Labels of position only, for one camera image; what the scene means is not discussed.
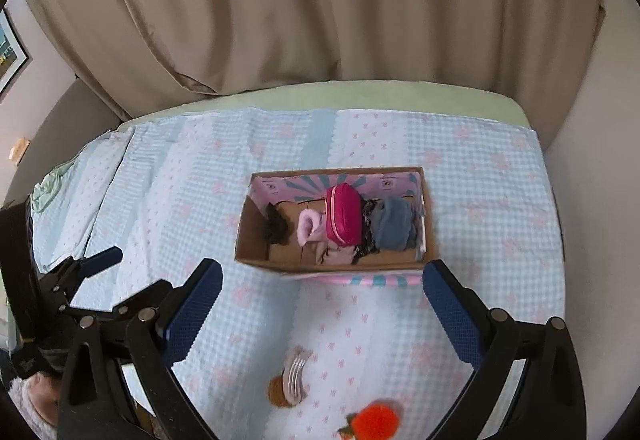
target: blue gripper pad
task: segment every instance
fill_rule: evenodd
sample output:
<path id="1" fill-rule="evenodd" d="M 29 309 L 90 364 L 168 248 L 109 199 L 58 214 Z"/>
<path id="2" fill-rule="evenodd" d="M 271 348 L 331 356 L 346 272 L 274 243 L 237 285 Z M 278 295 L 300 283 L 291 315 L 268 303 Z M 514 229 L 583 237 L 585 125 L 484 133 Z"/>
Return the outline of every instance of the blue gripper pad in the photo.
<path id="1" fill-rule="evenodd" d="M 455 282 L 460 290 L 464 290 L 440 260 L 430 261 L 424 266 L 422 289 L 447 333 L 458 359 L 462 362 L 468 362 L 477 370 L 484 357 L 482 336 L 473 319 L 456 296 L 454 289 L 445 279 L 447 273 L 453 278 L 453 281 L 450 280 L 449 283 L 453 285 Z"/>
<path id="2" fill-rule="evenodd" d="M 80 277 L 92 277 L 102 271 L 120 263 L 122 261 L 122 251 L 119 247 L 109 247 L 108 249 L 80 260 L 78 274 Z"/>
<path id="3" fill-rule="evenodd" d="M 198 268 L 181 287 L 188 295 L 164 327 L 164 365 L 185 360 L 209 311 L 222 290 L 222 267 L 217 261 L 202 260 Z"/>

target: orange fruit toy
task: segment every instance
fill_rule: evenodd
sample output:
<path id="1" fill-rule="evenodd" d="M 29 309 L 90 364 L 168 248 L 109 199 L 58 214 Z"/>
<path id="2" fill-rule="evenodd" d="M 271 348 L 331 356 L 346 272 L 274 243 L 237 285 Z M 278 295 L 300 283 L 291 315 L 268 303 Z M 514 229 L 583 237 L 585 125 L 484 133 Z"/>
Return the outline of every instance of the orange fruit toy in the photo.
<path id="1" fill-rule="evenodd" d="M 369 404 L 351 420 L 351 429 L 358 440 L 389 440 L 398 431 L 400 419 L 384 404 Z"/>

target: clothing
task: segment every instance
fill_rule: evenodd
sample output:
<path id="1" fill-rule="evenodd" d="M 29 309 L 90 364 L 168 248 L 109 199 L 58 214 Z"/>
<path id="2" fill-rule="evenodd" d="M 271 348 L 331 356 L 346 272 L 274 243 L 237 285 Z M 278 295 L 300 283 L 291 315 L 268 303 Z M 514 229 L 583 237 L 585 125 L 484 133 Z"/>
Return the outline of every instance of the clothing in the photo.
<path id="1" fill-rule="evenodd" d="M 377 200 L 369 199 L 362 202 L 362 243 L 356 246 L 353 263 L 356 263 L 361 257 L 367 255 L 375 255 L 380 252 L 376 247 L 371 232 L 371 213 L 376 207 Z"/>
<path id="2" fill-rule="evenodd" d="M 417 231 L 411 203 L 400 196 L 382 197 L 371 213 L 371 232 L 379 249 L 415 247 Z"/>
<path id="3" fill-rule="evenodd" d="M 296 234 L 300 247 L 304 247 L 306 242 L 325 241 L 327 237 L 324 215 L 315 209 L 303 209 L 298 217 Z"/>
<path id="4" fill-rule="evenodd" d="M 9 396 L 14 401 L 15 407 L 20 411 L 25 422 L 40 440 L 55 440 L 55 428 L 45 422 L 33 407 L 33 404 L 31 404 L 29 397 L 30 386 L 31 379 L 22 380 L 21 378 L 16 378 L 9 389 Z"/>
<path id="5" fill-rule="evenodd" d="M 264 229 L 264 239 L 267 243 L 282 243 L 287 235 L 289 224 L 272 203 L 267 204 L 266 211 L 267 226 Z"/>
<path id="6" fill-rule="evenodd" d="M 350 265 L 356 252 L 355 245 L 341 247 L 331 240 L 316 244 L 316 265 Z"/>

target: picture frame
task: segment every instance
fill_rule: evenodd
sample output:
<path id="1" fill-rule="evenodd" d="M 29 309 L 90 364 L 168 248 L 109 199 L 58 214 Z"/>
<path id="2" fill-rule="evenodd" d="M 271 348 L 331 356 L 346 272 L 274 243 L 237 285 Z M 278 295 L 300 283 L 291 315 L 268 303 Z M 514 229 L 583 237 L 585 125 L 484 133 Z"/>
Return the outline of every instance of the picture frame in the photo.
<path id="1" fill-rule="evenodd" d="M 6 10 L 0 11 L 0 99 L 12 83 L 28 56 L 15 35 Z"/>

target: black cloth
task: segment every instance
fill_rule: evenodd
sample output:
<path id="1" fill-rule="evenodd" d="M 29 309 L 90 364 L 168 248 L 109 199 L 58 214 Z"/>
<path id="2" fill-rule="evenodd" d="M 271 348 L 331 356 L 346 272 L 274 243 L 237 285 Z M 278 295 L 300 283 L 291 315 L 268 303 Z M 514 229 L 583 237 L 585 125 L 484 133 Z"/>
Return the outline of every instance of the black cloth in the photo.
<path id="1" fill-rule="evenodd" d="M 281 243 L 287 235 L 289 225 L 272 203 L 267 204 L 266 210 L 267 226 L 264 230 L 264 239 L 267 243 Z"/>
<path id="2" fill-rule="evenodd" d="M 373 213 L 376 203 L 375 199 L 362 201 L 362 243 L 356 245 L 353 263 L 356 263 L 363 256 L 376 255 L 380 252 L 371 233 L 371 213 Z"/>

